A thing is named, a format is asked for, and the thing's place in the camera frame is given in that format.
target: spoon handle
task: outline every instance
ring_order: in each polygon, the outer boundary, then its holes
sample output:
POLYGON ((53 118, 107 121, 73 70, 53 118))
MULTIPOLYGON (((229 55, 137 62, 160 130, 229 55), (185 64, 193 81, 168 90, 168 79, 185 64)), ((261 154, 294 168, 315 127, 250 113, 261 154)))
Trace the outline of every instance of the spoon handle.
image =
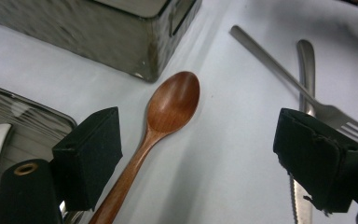
POLYGON ((118 178, 116 184, 103 200, 103 203, 100 205, 97 212, 89 222, 90 224, 106 224, 112 223, 113 220, 115 220, 118 210, 120 210, 120 207, 130 190, 132 182, 138 174, 148 152, 153 145, 155 145, 158 140, 165 135, 167 134, 154 132, 150 128, 147 128, 143 143, 132 156, 123 173, 121 173, 121 176, 118 178))

